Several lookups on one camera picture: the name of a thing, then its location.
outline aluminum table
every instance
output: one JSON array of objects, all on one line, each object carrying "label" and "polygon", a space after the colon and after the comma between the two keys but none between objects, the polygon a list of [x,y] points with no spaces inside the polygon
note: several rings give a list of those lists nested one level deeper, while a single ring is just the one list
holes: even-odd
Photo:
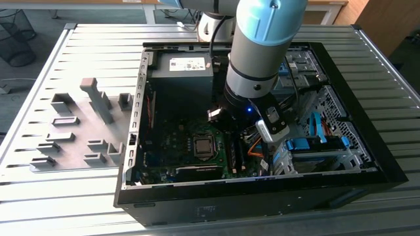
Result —
[{"label": "aluminum table", "polygon": [[108,96],[134,94],[142,44],[166,41],[196,41],[196,33],[176,25],[67,26],[0,147],[0,232],[419,235],[420,97],[364,32],[351,26],[303,26],[295,41],[324,43],[410,178],[392,190],[371,194],[336,210],[146,229],[122,209],[114,208],[116,167],[36,174],[30,171],[28,163],[40,154],[34,143],[51,129],[50,99],[55,91],[66,91],[80,77],[95,76]]}]

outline black cable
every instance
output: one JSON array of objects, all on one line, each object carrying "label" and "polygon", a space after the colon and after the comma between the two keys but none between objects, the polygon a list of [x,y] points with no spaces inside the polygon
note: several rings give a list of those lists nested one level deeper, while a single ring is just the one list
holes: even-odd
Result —
[{"label": "black cable", "polygon": [[224,16],[224,17],[222,18],[222,20],[220,20],[220,22],[219,22],[219,24],[218,24],[218,26],[216,26],[216,28],[215,28],[215,31],[214,31],[214,33],[212,33],[212,36],[211,36],[211,40],[210,40],[210,58],[211,58],[211,59],[214,59],[212,48],[214,48],[214,42],[215,42],[215,39],[216,39],[216,34],[218,34],[218,31],[219,31],[219,29],[220,29],[220,27],[222,27],[222,25],[223,25],[223,23],[224,23],[224,21],[226,21],[226,18],[227,18],[227,16]]},{"label": "black cable", "polygon": [[166,13],[166,11],[163,11],[163,10],[160,10],[160,11],[162,11],[170,18],[176,19],[176,21],[180,21],[180,22],[183,22],[183,21],[187,19],[188,15],[190,15],[190,13],[187,13],[184,19],[179,19],[179,18],[176,18],[176,17],[168,15],[168,14]]},{"label": "black cable", "polygon": [[295,81],[295,77],[294,77],[294,74],[292,74],[291,65],[290,65],[290,62],[288,62],[287,57],[284,57],[284,60],[286,60],[286,64],[287,64],[287,67],[288,67],[290,77],[291,77],[291,80],[292,80],[292,85],[294,85],[294,89],[295,89],[295,94],[296,94],[296,105],[298,105],[298,111],[296,111],[296,113],[299,114],[299,108],[300,108],[300,97],[299,97],[298,85],[296,85],[296,81]]}]

